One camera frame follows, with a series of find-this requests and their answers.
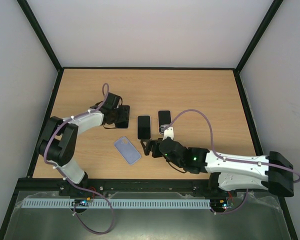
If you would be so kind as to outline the lilac phone case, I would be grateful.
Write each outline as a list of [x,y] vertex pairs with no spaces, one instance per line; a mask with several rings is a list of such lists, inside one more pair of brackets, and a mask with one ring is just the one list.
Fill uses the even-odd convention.
[[135,146],[125,136],[116,140],[114,142],[114,147],[128,165],[135,164],[142,157]]

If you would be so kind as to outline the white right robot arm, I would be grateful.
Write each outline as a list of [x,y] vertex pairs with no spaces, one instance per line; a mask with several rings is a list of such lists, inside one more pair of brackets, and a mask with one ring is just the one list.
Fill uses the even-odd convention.
[[214,196],[241,189],[294,196],[293,165],[279,152],[259,156],[214,153],[207,148],[185,147],[169,137],[142,139],[140,144],[146,156],[163,157],[178,172],[209,174],[208,191]]

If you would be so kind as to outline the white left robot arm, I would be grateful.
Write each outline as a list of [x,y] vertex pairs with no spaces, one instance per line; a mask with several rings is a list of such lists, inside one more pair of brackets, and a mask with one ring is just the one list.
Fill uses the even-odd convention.
[[74,158],[78,135],[95,127],[114,125],[114,129],[129,126],[130,106],[123,105],[121,96],[108,93],[105,99],[84,113],[66,118],[52,116],[36,144],[36,152],[66,179],[80,185],[87,173]]

